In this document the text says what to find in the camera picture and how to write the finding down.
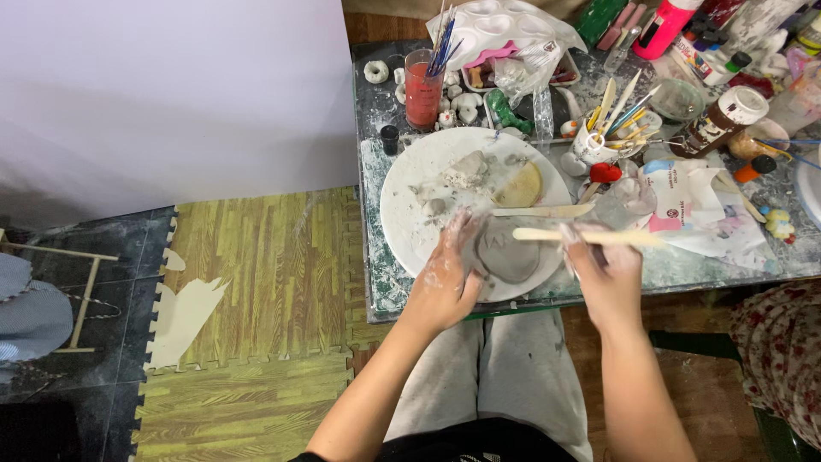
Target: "white wall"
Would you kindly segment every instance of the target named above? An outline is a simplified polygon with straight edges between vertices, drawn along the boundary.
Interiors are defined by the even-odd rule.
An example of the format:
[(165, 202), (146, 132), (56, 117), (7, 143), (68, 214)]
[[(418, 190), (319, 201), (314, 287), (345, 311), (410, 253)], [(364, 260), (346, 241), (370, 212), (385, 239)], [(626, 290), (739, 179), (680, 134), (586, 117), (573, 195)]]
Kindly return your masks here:
[(0, 215), (356, 182), (338, 0), (0, 0)]

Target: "pink paint bottle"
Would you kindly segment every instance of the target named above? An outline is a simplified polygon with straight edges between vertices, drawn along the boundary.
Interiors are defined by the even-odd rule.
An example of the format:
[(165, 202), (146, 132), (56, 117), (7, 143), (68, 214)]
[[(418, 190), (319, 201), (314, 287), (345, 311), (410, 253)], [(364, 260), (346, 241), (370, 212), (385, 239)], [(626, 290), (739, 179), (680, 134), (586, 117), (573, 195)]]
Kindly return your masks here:
[(704, 0), (663, 0), (644, 26), (633, 51), (644, 59), (660, 58)]

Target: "green figurine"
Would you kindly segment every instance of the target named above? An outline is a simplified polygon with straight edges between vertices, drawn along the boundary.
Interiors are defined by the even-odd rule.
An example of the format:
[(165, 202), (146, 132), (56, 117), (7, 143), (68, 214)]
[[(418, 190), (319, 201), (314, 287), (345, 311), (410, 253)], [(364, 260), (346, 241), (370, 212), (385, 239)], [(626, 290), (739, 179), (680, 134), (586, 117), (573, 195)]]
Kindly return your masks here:
[(533, 123), (530, 120), (521, 120), (516, 117), (511, 110), (511, 105), (507, 102), (507, 97), (498, 88), (488, 94), (488, 106), (502, 119), (502, 127), (514, 127), (525, 134), (533, 131)]

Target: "red floral cloth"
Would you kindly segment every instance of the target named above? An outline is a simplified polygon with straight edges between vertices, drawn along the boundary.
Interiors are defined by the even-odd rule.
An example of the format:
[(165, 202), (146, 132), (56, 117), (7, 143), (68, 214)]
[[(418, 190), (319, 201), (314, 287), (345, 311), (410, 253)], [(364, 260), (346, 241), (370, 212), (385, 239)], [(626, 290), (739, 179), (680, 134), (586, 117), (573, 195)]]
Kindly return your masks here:
[(784, 284), (732, 311), (747, 402), (821, 450), (821, 280)]

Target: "striped fabric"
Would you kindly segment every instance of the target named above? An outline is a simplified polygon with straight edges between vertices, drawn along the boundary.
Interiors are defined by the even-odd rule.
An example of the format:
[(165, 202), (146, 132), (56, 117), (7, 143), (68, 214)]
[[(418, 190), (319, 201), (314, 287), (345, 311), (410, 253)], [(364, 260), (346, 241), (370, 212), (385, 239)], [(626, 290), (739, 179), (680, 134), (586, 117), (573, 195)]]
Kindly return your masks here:
[(68, 298), (30, 277), (28, 261), (0, 253), (0, 361), (39, 358), (71, 335)]

